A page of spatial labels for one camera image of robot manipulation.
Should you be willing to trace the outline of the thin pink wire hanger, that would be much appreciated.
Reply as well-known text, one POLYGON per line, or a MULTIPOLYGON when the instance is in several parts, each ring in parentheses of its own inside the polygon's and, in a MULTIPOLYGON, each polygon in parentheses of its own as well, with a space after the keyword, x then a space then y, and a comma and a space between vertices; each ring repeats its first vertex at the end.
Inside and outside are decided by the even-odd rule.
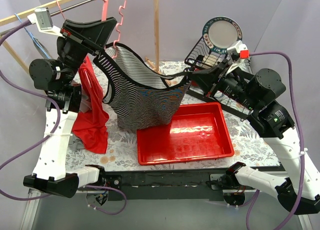
POLYGON ((66 17, 64 15, 63 11, 62 11, 62 8, 61 8, 61 5, 60 5, 59 1, 58 0, 55 0, 55 1, 56 1, 56 4, 57 4, 58 8, 59 8, 60 14, 62 15, 63 19, 66 20, 66 17))

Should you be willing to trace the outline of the black white striped tank top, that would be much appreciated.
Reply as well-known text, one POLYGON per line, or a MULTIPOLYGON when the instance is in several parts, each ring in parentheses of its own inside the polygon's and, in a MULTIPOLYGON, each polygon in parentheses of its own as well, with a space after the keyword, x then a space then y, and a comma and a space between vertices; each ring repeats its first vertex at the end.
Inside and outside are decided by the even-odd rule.
POLYGON ((107 44, 93 62, 108 79, 102 101, 116 113, 117 124, 123 129, 169 124, 191 83, 184 75, 178 84, 169 86, 167 81, 174 75, 154 72, 122 43, 107 44))

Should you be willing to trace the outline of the red tank top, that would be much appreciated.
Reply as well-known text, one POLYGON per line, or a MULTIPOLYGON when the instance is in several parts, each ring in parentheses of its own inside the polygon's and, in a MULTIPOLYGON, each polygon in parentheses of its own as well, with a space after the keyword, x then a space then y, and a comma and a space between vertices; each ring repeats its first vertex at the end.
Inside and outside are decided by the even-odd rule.
POLYGON ((103 89, 95 76, 88 56, 85 57, 78 73, 91 109, 78 113, 72 131, 82 141, 85 149, 96 154, 105 154, 108 146, 106 123, 109 115, 103 110, 103 89))

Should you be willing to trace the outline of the grey tank top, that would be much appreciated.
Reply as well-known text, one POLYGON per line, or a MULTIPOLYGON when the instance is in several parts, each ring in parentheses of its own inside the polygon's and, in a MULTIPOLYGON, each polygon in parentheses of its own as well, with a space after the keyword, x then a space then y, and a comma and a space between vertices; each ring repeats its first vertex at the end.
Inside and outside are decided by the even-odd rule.
MULTIPOLYGON (((80 112, 86 113, 92 109, 91 102, 89 99, 90 99, 89 96, 87 95, 85 90, 82 88, 81 89, 81 102, 80 102, 80 108, 79 108, 80 112)), ((72 134, 72 136, 69 139, 68 147, 72 151, 85 149, 82 140, 80 138, 78 138, 74 133, 72 134)))

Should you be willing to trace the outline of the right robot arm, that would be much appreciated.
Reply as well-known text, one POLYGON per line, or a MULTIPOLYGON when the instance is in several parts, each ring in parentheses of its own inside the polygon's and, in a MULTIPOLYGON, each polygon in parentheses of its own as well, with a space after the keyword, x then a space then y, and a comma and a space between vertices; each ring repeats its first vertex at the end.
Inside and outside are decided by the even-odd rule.
POLYGON ((280 75, 269 68, 255 75, 231 70, 225 61, 198 71, 188 77, 206 95, 220 91, 251 111, 247 120, 258 135, 272 148, 287 177, 275 177, 237 162, 213 184, 237 189, 248 186, 265 192, 295 215, 317 214, 320 211, 320 173, 302 147, 297 123, 277 102, 285 85, 280 75))

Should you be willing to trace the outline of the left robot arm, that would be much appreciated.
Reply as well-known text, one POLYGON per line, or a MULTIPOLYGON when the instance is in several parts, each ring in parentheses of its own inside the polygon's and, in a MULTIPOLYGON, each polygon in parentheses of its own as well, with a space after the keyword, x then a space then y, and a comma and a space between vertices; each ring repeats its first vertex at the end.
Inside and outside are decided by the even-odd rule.
POLYGON ((24 186, 67 198, 87 184, 95 190, 106 186, 106 177, 99 166, 85 166, 68 173, 66 154, 82 99, 81 85, 72 85, 72 81, 88 54, 102 53, 116 23, 114 17, 109 17, 87 23, 65 20, 62 28, 48 26, 47 30, 58 36, 58 59, 35 59, 29 65, 35 88, 48 97, 46 140, 32 174, 24 177, 24 186))

